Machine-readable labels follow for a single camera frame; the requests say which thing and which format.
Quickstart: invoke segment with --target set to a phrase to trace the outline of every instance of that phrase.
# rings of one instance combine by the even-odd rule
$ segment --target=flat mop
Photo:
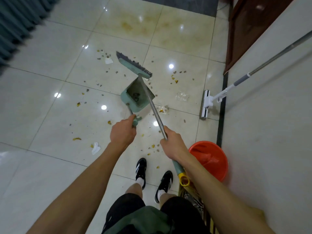
[[[209,90],[204,90],[203,97],[202,97],[202,104],[201,104],[201,108],[200,108],[200,116],[199,117],[201,119],[208,118],[208,109],[209,109],[209,107],[213,106],[213,101],[214,100],[217,99],[218,103],[222,102],[222,99],[227,96],[227,92],[229,90],[231,90],[232,88],[238,86],[240,83],[242,83],[246,79],[250,78],[253,74],[257,73],[259,70],[261,70],[262,68],[266,67],[268,64],[270,64],[271,62],[275,61],[276,59],[278,59],[279,57],[281,57],[285,53],[287,53],[290,50],[294,49],[295,47],[299,46],[300,44],[302,44],[303,42],[308,40],[310,37],[312,37],[312,31],[308,32],[303,37],[301,37],[297,41],[295,41],[292,44],[290,44],[288,47],[286,47],[285,49],[280,51],[278,54],[276,54],[275,56],[273,56],[272,58],[267,60],[265,63],[263,63],[262,65],[260,65],[256,69],[254,69],[253,71],[248,72],[247,74],[245,74],[243,77],[241,77],[240,79],[235,81],[232,85],[230,85],[225,90],[223,90],[220,93],[218,93],[217,95],[211,96]]]
[[[117,58],[121,64],[131,70],[133,73],[138,75],[138,77],[121,93],[121,100],[127,105],[130,113],[139,112],[145,106],[150,104],[152,107],[155,118],[160,127],[161,133],[165,140],[168,139],[167,134],[163,128],[163,123],[158,115],[156,107],[153,103],[153,98],[155,97],[151,90],[144,83],[143,78],[149,79],[152,77],[152,73],[142,67],[139,63],[131,61],[127,56],[120,52],[116,52]],[[138,119],[134,120],[133,125],[138,124]],[[188,186],[190,184],[189,178],[186,176],[184,168],[177,162],[172,160],[174,168],[179,177],[180,184],[182,186]]]

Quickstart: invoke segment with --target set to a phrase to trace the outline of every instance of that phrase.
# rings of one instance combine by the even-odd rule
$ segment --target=shoe
[[[135,169],[135,180],[137,180],[139,177],[144,180],[144,185],[142,186],[142,190],[145,188],[145,172],[146,172],[147,162],[145,158],[140,158],[140,160],[137,163],[137,167]]]
[[[155,195],[155,202],[159,204],[159,200],[158,200],[158,191],[160,190],[164,190],[166,193],[168,192],[168,190],[170,189],[170,187],[172,186],[172,182],[174,180],[174,176],[172,174],[171,171],[166,171],[165,174],[163,175],[160,185],[158,186],[158,189],[156,191],[156,195]]]

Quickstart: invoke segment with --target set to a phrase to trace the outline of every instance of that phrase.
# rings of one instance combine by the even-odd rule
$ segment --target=forearm
[[[27,234],[85,233],[104,196],[112,170],[124,150],[110,143],[49,205]]]
[[[274,233],[263,220],[213,177],[191,154],[179,161],[221,233]]]

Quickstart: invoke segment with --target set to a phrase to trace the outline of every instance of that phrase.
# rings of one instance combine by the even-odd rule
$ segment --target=gray curtain
[[[0,65],[46,17],[57,0],[0,0]]]

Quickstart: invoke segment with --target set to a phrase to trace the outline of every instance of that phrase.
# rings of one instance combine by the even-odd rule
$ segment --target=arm
[[[27,234],[87,231],[117,160],[135,138],[134,117],[112,127],[111,142],[105,151],[46,208]]]
[[[181,135],[165,126],[168,141],[161,140],[165,154],[179,162],[194,183],[211,217],[223,234],[269,233],[271,228],[213,177],[186,148]]]

